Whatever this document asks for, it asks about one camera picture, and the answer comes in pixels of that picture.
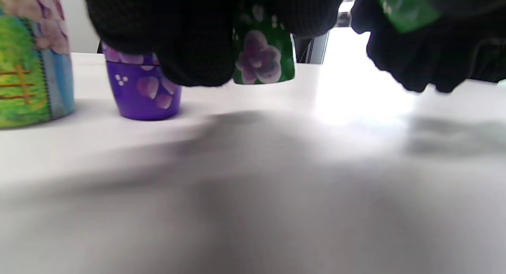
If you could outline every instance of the white table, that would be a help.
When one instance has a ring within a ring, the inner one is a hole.
[[[505,273],[506,90],[407,93],[365,42],[149,123],[74,54],[76,113],[0,132],[0,273]]]

